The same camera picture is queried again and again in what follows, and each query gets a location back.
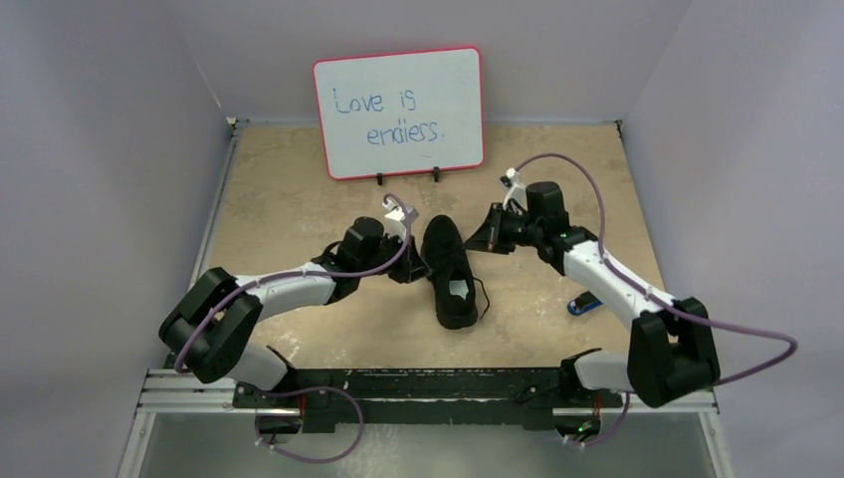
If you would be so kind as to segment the black shoe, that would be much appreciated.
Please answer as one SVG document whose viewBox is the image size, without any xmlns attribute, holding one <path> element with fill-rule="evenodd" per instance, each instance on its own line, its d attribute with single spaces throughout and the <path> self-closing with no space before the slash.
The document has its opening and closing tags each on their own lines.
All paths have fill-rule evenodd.
<svg viewBox="0 0 844 478">
<path fill-rule="evenodd" d="M 421 257 L 429 266 L 435 315 L 447 330 L 473 326 L 479 312 L 474 275 L 460 231 L 447 215 L 433 217 L 423 235 Z"/>
</svg>

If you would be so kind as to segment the black shoelace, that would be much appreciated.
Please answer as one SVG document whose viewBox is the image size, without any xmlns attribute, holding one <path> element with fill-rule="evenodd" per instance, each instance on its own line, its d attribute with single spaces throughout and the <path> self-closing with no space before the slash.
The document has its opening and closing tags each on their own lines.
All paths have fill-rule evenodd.
<svg viewBox="0 0 844 478">
<path fill-rule="evenodd" d="M 487 292 L 487 289 L 486 289 L 486 286 L 485 286 L 485 283 L 484 283 L 483 280 L 481 280 L 478 277 L 473 277 L 473 282 L 477 286 L 480 287 L 480 291 L 481 291 L 483 300 L 485 302 L 483 309 L 478 312 L 478 315 L 477 315 L 477 318 L 476 318 L 476 321 L 480 322 L 484 318 L 484 316 L 487 314 L 487 312 L 489 311 L 489 309 L 491 307 L 491 299 L 490 299 L 490 296 Z"/>
</svg>

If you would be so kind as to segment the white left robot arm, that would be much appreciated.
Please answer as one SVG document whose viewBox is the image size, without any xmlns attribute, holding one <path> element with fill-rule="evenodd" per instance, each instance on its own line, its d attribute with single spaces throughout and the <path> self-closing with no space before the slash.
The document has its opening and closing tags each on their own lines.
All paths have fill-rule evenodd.
<svg viewBox="0 0 844 478">
<path fill-rule="evenodd" d="M 377 219 L 359 217 L 343 238 L 304 265 L 264 276 L 205 271 L 164 319 L 158 336 L 176 355 L 174 367 L 210 383 L 232 378 L 258 389 L 273 407 L 296 397 L 294 367 L 271 347 L 251 344 L 256 325 L 305 307 L 327 306 L 352 293 L 365 277 L 398 284 L 430 273 L 406 231 L 389 234 Z"/>
</svg>

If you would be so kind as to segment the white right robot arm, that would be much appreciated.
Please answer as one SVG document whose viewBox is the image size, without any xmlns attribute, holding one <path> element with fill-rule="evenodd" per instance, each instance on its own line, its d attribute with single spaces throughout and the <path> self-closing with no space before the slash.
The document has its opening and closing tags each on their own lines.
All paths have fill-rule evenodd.
<svg viewBox="0 0 844 478">
<path fill-rule="evenodd" d="M 695 298 L 635 289 L 617 277 L 597 235 L 570 223 L 556 183 L 529 185 L 525 210 L 492 204 L 465 243 L 468 250 L 494 254 L 519 246 L 534 248 L 542 262 L 585 287 L 630 333 L 624 355 L 593 349 L 561 361 L 558 390 L 566 402 L 581 405 L 598 389 L 608 389 L 633 392 L 657 408 L 720 379 L 706 307 Z"/>
</svg>

